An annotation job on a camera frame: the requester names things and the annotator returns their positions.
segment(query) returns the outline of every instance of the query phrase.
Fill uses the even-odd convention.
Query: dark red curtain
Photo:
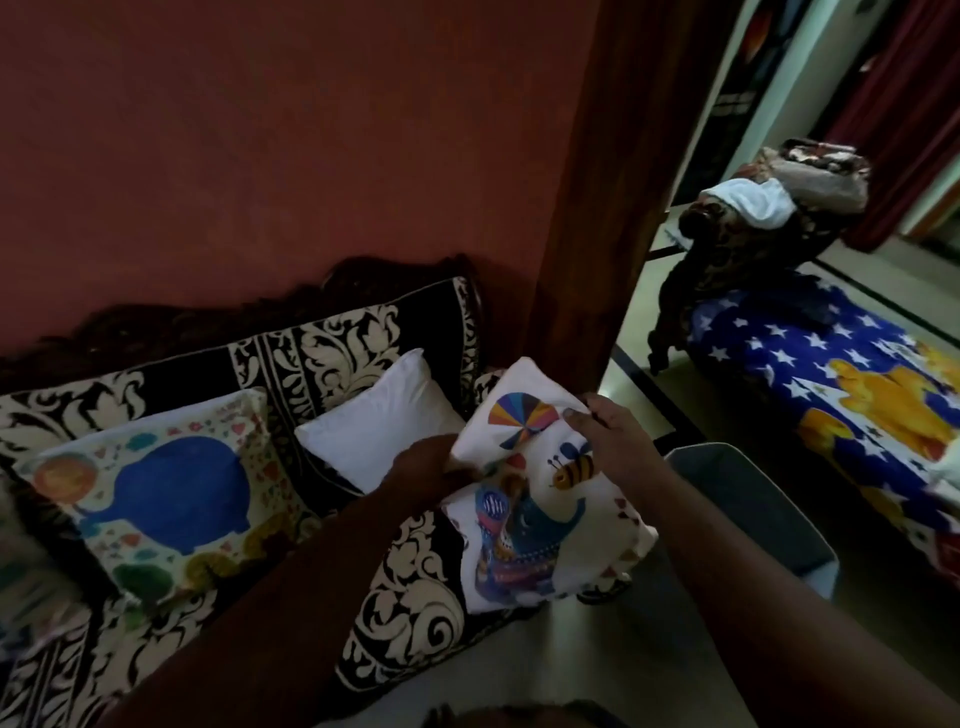
[[[960,153],[960,0],[911,0],[826,139],[874,165],[863,220],[844,234],[871,251]]]

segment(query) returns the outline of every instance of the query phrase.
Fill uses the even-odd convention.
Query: red wall
[[[597,0],[0,9],[0,351],[464,252],[517,353]]]

